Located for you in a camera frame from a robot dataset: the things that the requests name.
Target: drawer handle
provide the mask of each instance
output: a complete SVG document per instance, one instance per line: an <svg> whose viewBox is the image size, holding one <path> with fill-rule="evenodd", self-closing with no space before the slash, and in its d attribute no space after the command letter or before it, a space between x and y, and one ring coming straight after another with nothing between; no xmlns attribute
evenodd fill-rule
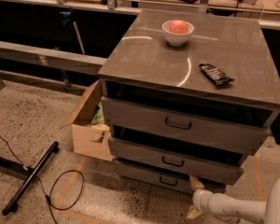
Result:
<svg viewBox="0 0 280 224"><path fill-rule="evenodd" d="M165 118L165 124L170 126L170 127L174 127L174 128L178 128L178 129L182 129L182 130L189 130L190 127L192 127L192 123L191 122L189 122L188 126L180 126L180 125L176 125L176 124L170 123L168 117Z"/></svg>
<svg viewBox="0 0 280 224"><path fill-rule="evenodd" d="M160 176L160 182L162 184L173 186L173 187L177 186L177 180L174 183L168 183L168 182L165 182L165 181L162 180L162 176Z"/></svg>
<svg viewBox="0 0 280 224"><path fill-rule="evenodd" d="M184 164L185 164L185 162L184 161L182 161L180 164L176 164L176 163L171 163L171 162L169 162L169 161L167 161L166 159L165 159L165 156L162 156L162 162L163 163L166 163L166 164L169 164L169 165L173 165L173 166L175 166L175 167L182 167L182 166L184 166Z"/></svg>

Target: white bowl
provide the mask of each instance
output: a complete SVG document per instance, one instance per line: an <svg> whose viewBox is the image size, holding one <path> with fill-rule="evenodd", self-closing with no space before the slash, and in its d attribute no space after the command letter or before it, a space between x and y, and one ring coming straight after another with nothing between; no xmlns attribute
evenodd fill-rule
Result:
<svg viewBox="0 0 280 224"><path fill-rule="evenodd" d="M164 34L165 39L169 42L172 46L181 46L185 42L187 42L194 31L194 26L191 23L187 24L189 31L186 34L175 34L169 32L169 27L173 21L167 21L162 25L162 33Z"/></svg>

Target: black tripod leg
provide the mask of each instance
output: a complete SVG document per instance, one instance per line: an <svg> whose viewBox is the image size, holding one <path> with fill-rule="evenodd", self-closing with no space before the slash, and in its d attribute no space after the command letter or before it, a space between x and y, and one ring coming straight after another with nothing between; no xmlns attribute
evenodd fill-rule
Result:
<svg viewBox="0 0 280 224"><path fill-rule="evenodd" d="M15 195L10 199L8 205L4 208L2 211L2 214L4 216L8 215L10 212L14 212L18 209L18 200L22 196L22 194L27 190L29 185L32 183L32 181L35 179L39 171L42 169L44 164L49 159L52 152L58 152L58 142L55 141L50 148L47 150L46 154L43 156L43 158L39 161L37 166L34 168L34 171L27 177L27 179L21 184Z"/></svg>

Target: cardboard box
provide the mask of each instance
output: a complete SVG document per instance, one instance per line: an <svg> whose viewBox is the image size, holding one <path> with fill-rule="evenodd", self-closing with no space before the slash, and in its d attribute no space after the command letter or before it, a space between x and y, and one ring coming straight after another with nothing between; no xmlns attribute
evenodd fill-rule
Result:
<svg viewBox="0 0 280 224"><path fill-rule="evenodd" d="M112 161L108 144L110 131L89 126L102 95L101 83L96 81L84 91L62 127L71 124L75 153Z"/></svg>

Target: green item in box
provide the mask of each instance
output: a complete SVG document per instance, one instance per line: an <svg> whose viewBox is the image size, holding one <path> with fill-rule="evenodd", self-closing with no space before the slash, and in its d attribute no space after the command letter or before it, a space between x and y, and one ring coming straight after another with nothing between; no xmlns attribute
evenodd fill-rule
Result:
<svg viewBox="0 0 280 224"><path fill-rule="evenodd" d="M98 110L95 112L93 116L93 119L91 121L92 125L105 123L102 103L99 102L97 106L98 106Z"/></svg>

